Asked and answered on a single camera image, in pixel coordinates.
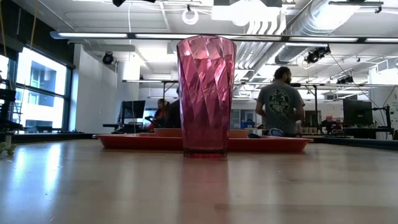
ceiling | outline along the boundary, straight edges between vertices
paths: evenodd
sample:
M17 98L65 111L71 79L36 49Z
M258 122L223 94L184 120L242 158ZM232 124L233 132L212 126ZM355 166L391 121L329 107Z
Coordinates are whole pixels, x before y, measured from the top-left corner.
M35 0L14 0L27 11L34 13ZM164 14L159 4L123 4L116 7L102 2L82 2L74 0L39 0L38 18L55 30L75 32L173 32L173 33L207 33L207 34L245 34L248 26L236 26L231 21L211 20L211 3L195 6L199 20L194 25L182 21L182 10L186 6L164 5ZM308 0L296 0L296 6L287 10L287 21L293 18L306 5ZM128 11L130 8L130 26ZM374 13L375 8L361 8L347 22L337 28L332 35L398 35L398 1L384 0L383 10ZM91 40L86 44L86 50L92 50L103 55L108 47L135 46L142 59L146 62L141 67L145 77L156 74L170 74L176 69L175 59L167 56L166 40ZM301 82L327 80L332 75L342 72L342 69L352 70L357 82L366 82L367 68L375 65L385 56L398 56L398 45L346 45L331 44L332 57L326 57L319 63L307 65L303 57L292 62L290 68L296 80ZM128 60L128 51L115 51L118 60ZM260 70L259 80L271 77L268 70Z

white ceiling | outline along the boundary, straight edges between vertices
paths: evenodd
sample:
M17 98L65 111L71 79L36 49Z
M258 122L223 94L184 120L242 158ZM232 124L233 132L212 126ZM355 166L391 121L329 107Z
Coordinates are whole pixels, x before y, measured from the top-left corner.
M35 0L14 0L24 9L33 13ZM128 10L130 4L116 7L112 4L100 2L81 2L72 0L40 0L38 18L56 30L80 31L80 32L128 32ZM291 10L294 14L303 7L308 0L297 0L296 8ZM164 6L166 10L184 9L185 6ZM201 7L202 10L210 10L210 7ZM384 9L375 14L374 9L360 9L345 24L337 28L332 35L398 35L398 1L384 0ZM133 4L131 7L131 32L174 32L174 33L215 33L215 34L242 34L244 27L234 25L230 21L213 21L211 16L200 13L199 21L195 25L187 25L182 21L182 11L165 11L165 17L158 4ZM103 54L101 50L105 45L134 45L138 52L148 61L141 70L144 75L151 73L170 73L175 69L173 61L160 62L166 57L168 41L159 40L91 40L90 44L96 49L97 54ZM330 45L333 55L343 69L353 68L354 77L366 79L366 68L373 66L380 57L385 55L398 55L398 45ZM128 52L115 52L120 60L127 60ZM321 60L309 69L304 69L298 59L296 66L291 66L296 77L323 77L324 79L341 72L341 68L335 61L328 57Z

table surface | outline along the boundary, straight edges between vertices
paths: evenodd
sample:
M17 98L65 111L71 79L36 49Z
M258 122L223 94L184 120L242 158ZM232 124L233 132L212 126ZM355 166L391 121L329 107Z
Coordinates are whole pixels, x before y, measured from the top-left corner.
M304 154L104 150L97 140L0 155L0 223L396 223L398 154L309 144Z

man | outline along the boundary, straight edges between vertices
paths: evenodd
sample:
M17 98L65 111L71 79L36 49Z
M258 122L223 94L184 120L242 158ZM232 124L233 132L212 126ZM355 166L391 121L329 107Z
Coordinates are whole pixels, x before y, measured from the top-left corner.
M180 100L170 104L166 113L166 128L181 128Z
M304 103L299 92L289 84L292 73L287 67L280 67L275 71L274 82L263 87L260 91L256 113L265 121L265 128L277 128L286 136L298 133L296 121L304 122Z

ductwork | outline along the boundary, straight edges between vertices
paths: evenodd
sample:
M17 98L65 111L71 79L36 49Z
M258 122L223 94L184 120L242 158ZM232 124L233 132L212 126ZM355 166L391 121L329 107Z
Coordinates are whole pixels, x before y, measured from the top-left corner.
M329 35L359 9L359 6L329 5L329 1L314 0L286 30L286 35ZM275 58L275 63L288 64L306 49L307 47L274 44L268 51L269 58L266 62L272 62Z

